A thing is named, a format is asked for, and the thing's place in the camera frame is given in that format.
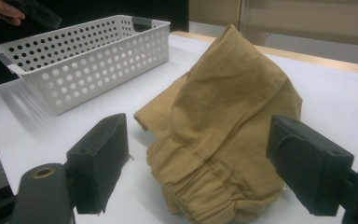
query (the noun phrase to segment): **table surface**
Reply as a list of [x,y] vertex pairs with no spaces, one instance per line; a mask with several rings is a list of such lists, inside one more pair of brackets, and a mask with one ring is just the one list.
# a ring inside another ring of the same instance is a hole
[[[184,74],[210,42],[170,35],[170,59],[163,65],[59,116],[36,99],[20,80],[0,85],[0,160],[14,193],[21,176],[45,163],[66,162],[69,150],[99,120],[126,113],[130,160],[106,208],[99,216],[76,215],[82,223],[188,223],[168,212],[161,187],[150,174],[146,150],[155,141],[133,114]],[[355,155],[358,170],[358,73],[302,60],[266,55],[291,78],[303,98],[301,120]],[[337,217],[313,217],[290,189],[254,223],[340,223]]]

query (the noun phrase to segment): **wooden panel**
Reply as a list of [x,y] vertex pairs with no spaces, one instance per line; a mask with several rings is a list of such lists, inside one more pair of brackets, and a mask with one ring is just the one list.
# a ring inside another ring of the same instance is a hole
[[241,0],[189,0],[189,20],[238,28]]
[[351,0],[340,3],[335,0],[257,0],[246,3],[241,21],[245,35],[265,32],[358,45],[358,4]]

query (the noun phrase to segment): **wrinkled fabric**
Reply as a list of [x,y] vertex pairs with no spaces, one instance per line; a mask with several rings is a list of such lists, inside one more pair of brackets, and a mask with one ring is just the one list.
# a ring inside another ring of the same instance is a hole
[[272,115],[300,118],[287,75],[229,26],[184,76],[134,117],[157,141],[152,175],[173,214],[251,222],[281,195],[266,158]]

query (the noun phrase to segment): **white plastic basket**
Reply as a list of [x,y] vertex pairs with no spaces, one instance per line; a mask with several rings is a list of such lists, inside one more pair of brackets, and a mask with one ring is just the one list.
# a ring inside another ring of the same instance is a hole
[[113,16],[0,44],[0,61],[59,115],[167,62],[169,32],[167,21]]

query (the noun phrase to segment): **basket rim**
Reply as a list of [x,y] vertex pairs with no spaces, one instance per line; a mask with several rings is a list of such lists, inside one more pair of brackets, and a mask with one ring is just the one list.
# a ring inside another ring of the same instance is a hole
[[[24,38],[21,38],[21,39],[17,39],[17,40],[12,40],[12,41],[8,41],[6,43],[2,43],[0,44],[0,47],[2,45],[5,45],[5,44],[9,44],[9,43],[12,43],[12,42],[16,42],[16,41],[20,41],[20,40],[24,40],[24,39],[27,39],[27,38],[30,38],[30,37],[39,37],[41,35],[48,35],[48,34],[54,34],[56,33],[57,31],[63,31],[63,30],[67,30],[67,29],[72,29],[72,28],[75,28],[77,26],[84,26],[84,25],[87,25],[87,24],[92,24],[92,23],[95,23],[95,22],[98,22],[98,21],[104,21],[104,20],[107,20],[107,19],[110,19],[110,18],[117,18],[117,17],[126,17],[126,18],[140,18],[140,17],[133,17],[133,16],[127,16],[127,15],[115,15],[115,16],[110,16],[110,17],[105,17],[105,18],[101,18],[101,19],[98,19],[98,20],[94,20],[94,21],[87,21],[87,22],[83,22],[83,23],[79,23],[77,25],[72,25],[72,26],[68,26],[68,27],[65,27],[65,28],[62,28],[62,29],[58,29],[58,30],[55,30],[55,31],[50,31],[50,32],[45,32],[43,34],[39,34],[39,35],[32,35],[32,36],[27,36],[27,37],[24,37]],[[100,46],[100,47],[97,47],[95,49],[90,49],[90,50],[87,50],[85,52],[82,52],[82,53],[79,53],[77,54],[76,56],[73,56],[73,57],[68,57],[66,59],[63,59],[59,62],[55,62],[55,63],[50,63],[46,66],[43,66],[43,67],[40,67],[40,68],[36,68],[35,70],[32,70],[32,71],[25,71],[23,70],[21,67],[19,67],[18,65],[16,65],[15,63],[11,62],[11,64],[5,64],[5,66],[12,72],[12,73],[15,73],[16,75],[18,75],[19,77],[21,76],[28,76],[28,75],[32,75],[32,74],[35,74],[35,73],[41,73],[43,72],[44,70],[48,70],[48,69],[51,69],[51,68],[55,68],[56,66],[60,66],[60,65],[63,65],[64,63],[68,63],[68,62],[71,62],[72,60],[74,60],[75,58],[78,58],[78,57],[83,57],[83,56],[87,56],[91,53],[94,53],[95,51],[99,51],[100,49],[105,49],[105,48],[108,48],[112,45],[118,45],[120,44],[121,42],[124,42],[124,41],[128,41],[128,40],[131,40],[133,38],[136,38],[137,36],[139,35],[144,35],[144,34],[147,34],[147,33],[151,33],[157,29],[161,29],[163,27],[166,27],[166,26],[169,26],[171,23],[169,21],[160,21],[160,20],[154,20],[154,19],[148,19],[148,20],[151,20],[151,21],[157,21],[157,22],[163,22],[165,24],[163,25],[160,25],[158,27],[151,27],[150,29],[146,30],[146,31],[143,31],[143,32],[139,32],[138,34],[135,34],[135,35],[131,35],[131,36],[127,36],[127,37],[124,37],[122,39],[119,39],[115,42],[112,42],[112,43],[109,43],[109,44],[106,44],[106,45],[103,45],[103,46]],[[4,55],[4,57],[6,57],[6,55],[1,51],[0,49],[0,54]]]

